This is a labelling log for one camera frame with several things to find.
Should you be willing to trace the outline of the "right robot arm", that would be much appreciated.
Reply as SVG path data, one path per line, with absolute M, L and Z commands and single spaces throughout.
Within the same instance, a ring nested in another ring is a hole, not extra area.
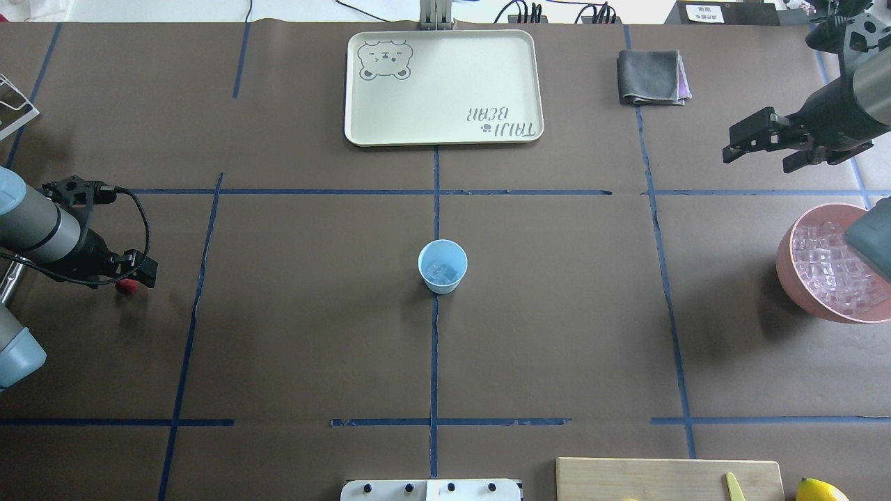
M 792 149 L 783 159 L 784 173 L 809 165 L 837 165 L 871 149 L 873 140 L 889 133 L 889 50 L 877 53 L 855 69 L 811 94 L 789 116 L 771 107 L 761 109 L 729 129 L 723 162 L 758 151 Z

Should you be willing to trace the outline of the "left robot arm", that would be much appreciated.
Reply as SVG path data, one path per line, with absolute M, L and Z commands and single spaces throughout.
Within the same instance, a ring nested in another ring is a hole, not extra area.
M 115 253 L 91 226 L 97 204 L 118 196 L 136 203 L 144 228 L 143 250 Z M 2 259 L 28 267 L 57 282 L 96 289 L 132 280 L 153 288 L 158 263 L 150 257 L 152 230 L 137 195 L 118 185 L 73 175 L 41 189 L 2 168 Z

